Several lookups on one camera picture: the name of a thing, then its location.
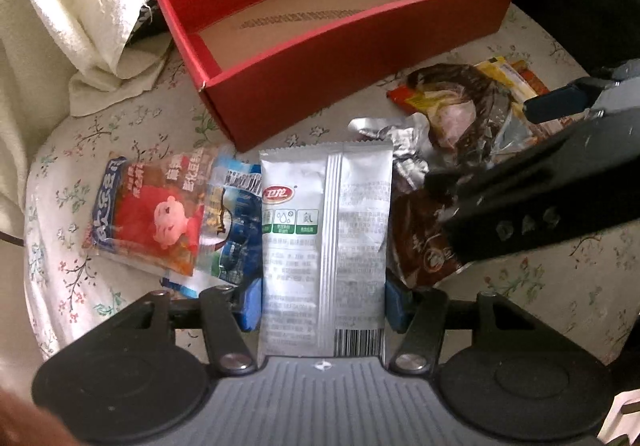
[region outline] foil wrapper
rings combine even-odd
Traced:
[[[409,193],[424,185],[429,171],[446,162],[429,140],[429,120],[422,113],[399,118],[355,118],[348,129],[360,139],[391,141],[394,146],[394,190]]]

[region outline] floral bedsheet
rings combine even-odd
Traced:
[[[512,6],[498,33],[439,55],[436,62],[476,63],[493,55],[524,59],[553,89],[584,71],[548,33]],[[263,146],[350,139],[357,116],[399,115],[385,92],[405,72],[321,110]],[[68,118],[31,167],[27,187],[25,292],[38,345],[48,357],[148,291],[159,277],[81,249],[84,230],[111,151],[143,161],[224,141],[174,52],[152,91],[84,118]],[[257,160],[257,150],[241,156]],[[452,297],[490,290],[507,296],[601,360],[614,359],[640,307],[640,227],[603,233],[477,263],[442,284]],[[203,357],[197,331],[178,343]]]

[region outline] red logo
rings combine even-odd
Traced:
[[[280,204],[293,197],[295,192],[289,186],[270,186],[262,192],[262,202],[266,204]]]

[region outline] gray ribbed plate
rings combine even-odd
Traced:
[[[451,416],[429,383],[376,358],[270,358],[256,374],[219,382],[191,420],[148,446],[509,444]],[[595,438],[571,442],[595,446]]]

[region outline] red snack package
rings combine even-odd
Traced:
[[[517,73],[524,78],[529,86],[536,92],[538,96],[542,96],[543,94],[547,94],[550,92],[548,87],[543,83],[538,76],[530,70],[529,65],[524,60],[518,60],[511,64]]]
[[[89,245],[191,276],[213,162],[230,147],[151,163],[112,157],[94,204]]]
[[[418,96],[418,92],[414,91],[413,89],[409,89],[409,87],[407,87],[406,85],[398,86],[386,93],[386,97],[389,98],[393,103],[398,105],[398,107],[400,107],[407,114],[420,112],[419,109],[410,102],[412,98]]]

